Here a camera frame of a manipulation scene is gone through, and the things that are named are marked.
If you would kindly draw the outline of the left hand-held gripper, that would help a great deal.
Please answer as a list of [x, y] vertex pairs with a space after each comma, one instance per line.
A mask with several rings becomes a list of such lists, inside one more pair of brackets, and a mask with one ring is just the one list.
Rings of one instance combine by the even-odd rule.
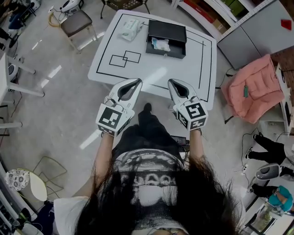
[[135, 112], [143, 82], [140, 78], [127, 79], [116, 83], [105, 102], [100, 105], [96, 124], [99, 131], [113, 137], [119, 136], [130, 123]]

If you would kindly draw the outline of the clear plastic bag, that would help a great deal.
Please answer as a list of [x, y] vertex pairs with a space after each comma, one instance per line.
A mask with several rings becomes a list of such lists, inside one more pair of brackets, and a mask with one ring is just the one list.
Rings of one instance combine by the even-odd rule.
[[152, 37], [151, 42], [152, 42], [153, 48], [155, 50], [163, 50], [166, 52], [170, 51], [168, 39], [157, 39], [157, 38]]

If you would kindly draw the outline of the black drawer box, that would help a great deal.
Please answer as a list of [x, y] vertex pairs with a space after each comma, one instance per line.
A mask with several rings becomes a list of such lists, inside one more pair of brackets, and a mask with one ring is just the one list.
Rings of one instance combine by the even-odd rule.
[[[155, 50], [151, 39], [168, 39], [170, 51]], [[167, 22], [149, 20], [146, 53], [183, 59], [186, 56], [186, 27]]]

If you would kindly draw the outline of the person's right forearm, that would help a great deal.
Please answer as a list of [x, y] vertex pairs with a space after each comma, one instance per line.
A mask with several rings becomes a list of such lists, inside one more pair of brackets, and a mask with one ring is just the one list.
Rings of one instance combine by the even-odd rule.
[[205, 153], [202, 143], [202, 136], [197, 129], [190, 131], [189, 159], [202, 164], [205, 162]]

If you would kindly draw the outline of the person's left forearm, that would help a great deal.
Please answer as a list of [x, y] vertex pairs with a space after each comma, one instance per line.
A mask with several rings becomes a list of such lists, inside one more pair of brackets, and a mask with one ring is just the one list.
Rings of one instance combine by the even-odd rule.
[[94, 175], [97, 183], [105, 177], [110, 167], [114, 137], [103, 134], [94, 163]]

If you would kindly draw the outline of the red flat box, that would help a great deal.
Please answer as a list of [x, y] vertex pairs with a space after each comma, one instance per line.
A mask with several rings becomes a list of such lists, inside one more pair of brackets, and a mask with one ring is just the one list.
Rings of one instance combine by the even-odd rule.
[[199, 5], [199, 0], [184, 0], [184, 3], [188, 4], [191, 8], [196, 10], [202, 15], [208, 22], [213, 23], [215, 19], [204, 8]]

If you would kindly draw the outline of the person's black trousers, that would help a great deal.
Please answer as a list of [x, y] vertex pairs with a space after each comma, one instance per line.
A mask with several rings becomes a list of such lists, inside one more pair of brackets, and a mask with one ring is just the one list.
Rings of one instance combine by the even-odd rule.
[[163, 150], [180, 160], [179, 148], [165, 127], [152, 113], [141, 111], [138, 124], [129, 126], [121, 135], [118, 144], [112, 150], [113, 159], [121, 154], [137, 149]]

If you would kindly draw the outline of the black flat case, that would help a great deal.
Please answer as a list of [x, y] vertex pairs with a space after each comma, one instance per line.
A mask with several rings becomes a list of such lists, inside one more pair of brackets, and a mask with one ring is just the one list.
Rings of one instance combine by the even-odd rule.
[[190, 151], [190, 141], [186, 137], [181, 136], [171, 136], [173, 140], [177, 143], [179, 152], [189, 152]]

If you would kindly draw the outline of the pink padded chair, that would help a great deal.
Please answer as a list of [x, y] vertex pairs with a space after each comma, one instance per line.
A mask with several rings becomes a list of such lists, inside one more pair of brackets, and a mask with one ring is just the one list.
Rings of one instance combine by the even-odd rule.
[[[249, 89], [248, 98], [243, 96], [245, 85]], [[232, 115], [251, 124], [284, 99], [269, 54], [239, 69], [230, 81], [221, 86], [221, 91]]]

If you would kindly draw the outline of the brown seat wooden chair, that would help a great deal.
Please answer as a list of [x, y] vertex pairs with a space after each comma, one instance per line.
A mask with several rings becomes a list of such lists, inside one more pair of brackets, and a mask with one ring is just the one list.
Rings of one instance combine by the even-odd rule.
[[49, 26], [58, 28], [77, 53], [80, 54], [81, 49], [78, 49], [78, 47], [73, 43], [72, 37], [83, 30], [86, 29], [91, 36], [94, 36], [95, 41], [98, 41], [97, 34], [92, 25], [92, 19], [83, 10], [79, 10], [73, 15], [67, 17], [67, 19], [63, 22], [59, 22], [54, 15], [54, 11], [54, 9], [50, 10], [50, 14], [48, 16]]

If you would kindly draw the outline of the white fridge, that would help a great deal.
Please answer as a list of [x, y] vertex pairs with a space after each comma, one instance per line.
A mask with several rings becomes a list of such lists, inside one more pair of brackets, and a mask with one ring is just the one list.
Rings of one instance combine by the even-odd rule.
[[[281, 19], [292, 21], [292, 30], [281, 26]], [[218, 42], [218, 47], [234, 69], [294, 46], [294, 20], [280, 0], [246, 20]]]

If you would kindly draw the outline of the white side desk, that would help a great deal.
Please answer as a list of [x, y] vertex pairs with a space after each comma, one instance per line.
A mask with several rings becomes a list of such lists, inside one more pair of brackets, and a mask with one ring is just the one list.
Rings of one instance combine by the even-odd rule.
[[286, 83], [280, 64], [277, 64], [276, 76], [284, 94], [284, 99], [269, 109], [260, 118], [259, 122], [261, 132], [269, 138], [274, 138], [280, 134], [289, 136], [291, 129], [294, 128], [294, 107], [291, 102], [291, 88]]

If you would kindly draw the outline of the person's printed white shirt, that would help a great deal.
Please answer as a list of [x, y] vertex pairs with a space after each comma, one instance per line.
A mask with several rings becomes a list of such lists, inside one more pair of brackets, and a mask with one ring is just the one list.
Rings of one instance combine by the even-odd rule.
[[[136, 209], [132, 235], [151, 235], [157, 229], [171, 231], [185, 228], [172, 219], [169, 206], [176, 204], [177, 187], [172, 170], [182, 169], [181, 161], [157, 149], [138, 149], [121, 154], [114, 168], [125, 180], [129, 170], [136, 170], [131, 204]], [[88, 197], [77, 196], [54, 201], [55, 223], [59, 235], [74, 235], [78, 218]]]

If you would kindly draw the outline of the white and grey dome appliance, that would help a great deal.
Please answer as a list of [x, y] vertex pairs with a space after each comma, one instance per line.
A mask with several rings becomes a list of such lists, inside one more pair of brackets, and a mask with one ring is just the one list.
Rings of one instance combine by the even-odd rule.
[[270, 163], [260, 167], [256, 171], [255, 177], [258, 180], [268, 181], [271, 179], [278, 178], [280, 176], [281, 171], [282, 171], [282, 167], [279, 164]]

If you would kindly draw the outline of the white round appliance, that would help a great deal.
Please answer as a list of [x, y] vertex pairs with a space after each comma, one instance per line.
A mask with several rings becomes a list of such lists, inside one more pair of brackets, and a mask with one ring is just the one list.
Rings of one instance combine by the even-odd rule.
[[9, 80], [10, 81], [13, 81], [17, 77], [18, 70], [19, 70], [18, 66], [9, 63], [8, 73], [9, 73]]

